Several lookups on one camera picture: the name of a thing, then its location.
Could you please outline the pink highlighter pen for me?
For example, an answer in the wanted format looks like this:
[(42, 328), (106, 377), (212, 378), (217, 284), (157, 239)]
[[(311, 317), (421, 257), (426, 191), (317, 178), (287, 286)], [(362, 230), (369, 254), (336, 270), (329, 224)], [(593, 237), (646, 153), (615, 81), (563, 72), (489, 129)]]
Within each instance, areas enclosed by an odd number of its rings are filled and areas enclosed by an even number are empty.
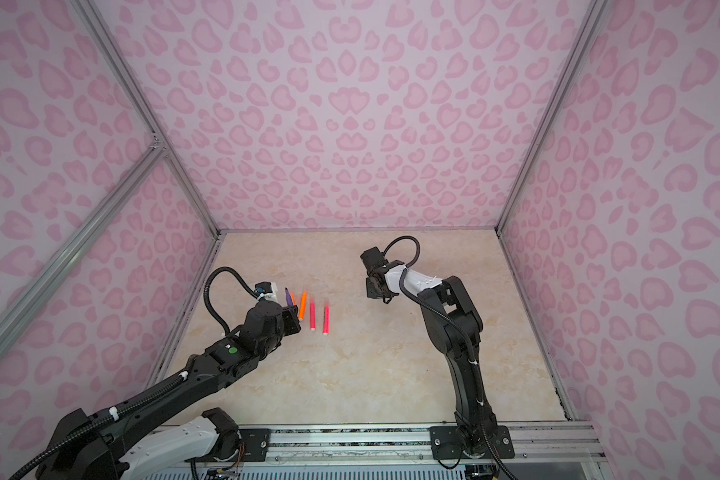
[(310, 299), (309, 302), (309, 327), (311, 331), (316, 331), (317, 329), (316, 303), (314, 299)]
[(328, 301), (325, 302), (323, 308), (322, 334), (326, 336), (330, 334), (330, 303)]

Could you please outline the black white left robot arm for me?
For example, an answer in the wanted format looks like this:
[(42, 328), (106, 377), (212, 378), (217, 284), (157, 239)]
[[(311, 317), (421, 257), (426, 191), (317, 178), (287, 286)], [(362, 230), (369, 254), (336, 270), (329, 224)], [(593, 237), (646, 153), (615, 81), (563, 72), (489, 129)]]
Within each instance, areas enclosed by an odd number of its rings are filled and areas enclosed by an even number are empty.
[(140, 440), (200, 400), (223, 390), (300, 332), (298, 307), (261, 299), (235, 327), (192, 355), (183, 369), (145, 391), (91, 415), (77, 409), (63, 417), (41, 453), (37, 479), (121, 479), (124, 457)]

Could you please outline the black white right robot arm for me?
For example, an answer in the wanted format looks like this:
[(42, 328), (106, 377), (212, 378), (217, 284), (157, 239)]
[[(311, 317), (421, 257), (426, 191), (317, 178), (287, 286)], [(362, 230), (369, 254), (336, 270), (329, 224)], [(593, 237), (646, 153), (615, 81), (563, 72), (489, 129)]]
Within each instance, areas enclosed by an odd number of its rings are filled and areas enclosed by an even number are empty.
[(389, 261), (377, 247), (364, 251), (361, 260), (369, 298), (388, 303), (403, 296), (420, 307), (429, 339), (448, 365), (457, 432), (465, 453), (496, 458), (498, 425), (479, 363), (483, 322), (463, 282), (456, 276), (441, 279), (422, 274), (412, 262)]

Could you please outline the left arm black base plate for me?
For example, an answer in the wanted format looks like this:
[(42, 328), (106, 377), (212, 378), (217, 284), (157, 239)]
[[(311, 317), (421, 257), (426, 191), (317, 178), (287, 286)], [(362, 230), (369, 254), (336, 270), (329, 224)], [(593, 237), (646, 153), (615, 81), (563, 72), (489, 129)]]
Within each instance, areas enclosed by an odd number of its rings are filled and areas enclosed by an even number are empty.
[(203, 463), (263, 462), (269, 449), (271, 433), (267, 428), (243, 428), (222, 433), (209, 453), (195, 457), (194, 460)]

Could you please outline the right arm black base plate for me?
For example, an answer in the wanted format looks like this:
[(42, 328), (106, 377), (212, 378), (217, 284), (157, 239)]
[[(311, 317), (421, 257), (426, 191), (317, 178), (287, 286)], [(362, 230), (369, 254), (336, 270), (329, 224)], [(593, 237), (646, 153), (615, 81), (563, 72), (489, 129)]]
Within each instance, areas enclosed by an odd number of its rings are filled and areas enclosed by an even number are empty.
[(436, 460), (491, 460), (491, 451), (501, 460), (513, 459), (516, 455), (510, 431), (504, 425), (489, 431), (488, 441), (480, 431), (469, 436), (455, 425), (432, 426), (428, 433), (432, 456)]

